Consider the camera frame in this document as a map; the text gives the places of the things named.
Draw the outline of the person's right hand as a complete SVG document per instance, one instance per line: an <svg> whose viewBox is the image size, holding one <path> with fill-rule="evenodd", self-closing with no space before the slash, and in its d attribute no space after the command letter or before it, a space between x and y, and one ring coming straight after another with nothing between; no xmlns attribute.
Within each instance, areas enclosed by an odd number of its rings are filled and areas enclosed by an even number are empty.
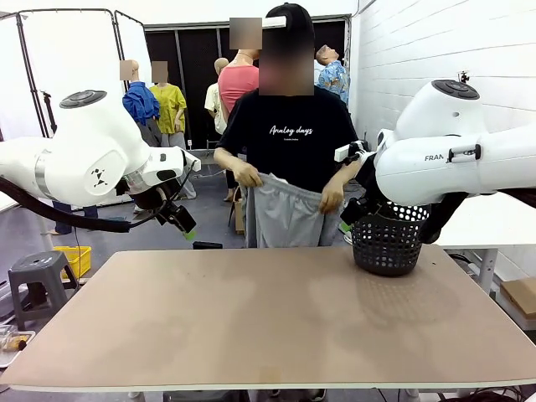
<svg viewBox="0 0 536 402"><path fill-rule="evenodd" d="M232 168L237 183L247 188L257 188L263 185L259 172L247 162L239 160Z"/></svg>

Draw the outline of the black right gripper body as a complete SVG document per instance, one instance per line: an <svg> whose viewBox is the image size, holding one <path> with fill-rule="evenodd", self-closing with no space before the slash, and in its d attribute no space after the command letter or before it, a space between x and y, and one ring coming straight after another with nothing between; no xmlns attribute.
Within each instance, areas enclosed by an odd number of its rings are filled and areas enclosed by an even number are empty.
<svg viewBox="0 0 536 402"><path fill-rule="evenodd" d="M366 198L351 198L341 213L341 220L348 226L356 224L361 218L374 214L377 209L375 201Z"/></svg>

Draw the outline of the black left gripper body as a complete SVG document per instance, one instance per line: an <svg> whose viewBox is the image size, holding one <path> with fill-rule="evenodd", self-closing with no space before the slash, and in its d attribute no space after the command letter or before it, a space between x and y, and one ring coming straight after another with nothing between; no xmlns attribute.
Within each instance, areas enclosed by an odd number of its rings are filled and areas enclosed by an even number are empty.
<svg viewBox="0 0 536 402"><path fill-rule="evenodd" d="M157 221L160 225L172 224L180 231L192 231L196 226L196 221L192 215L182 206L174 203L167 204L157 214Z"/></svg>

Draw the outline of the person's left hand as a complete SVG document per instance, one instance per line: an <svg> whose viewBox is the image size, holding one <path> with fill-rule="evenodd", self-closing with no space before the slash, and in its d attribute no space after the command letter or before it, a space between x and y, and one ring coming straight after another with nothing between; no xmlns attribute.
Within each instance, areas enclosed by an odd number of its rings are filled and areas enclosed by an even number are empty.
<svg viewBox="0 0 536 402"><path fill-rule="evenodd" d="M319 210L323 214L329 214L336 211L343 200L343 185L341 183L328 183L322 191Z"/></svg>

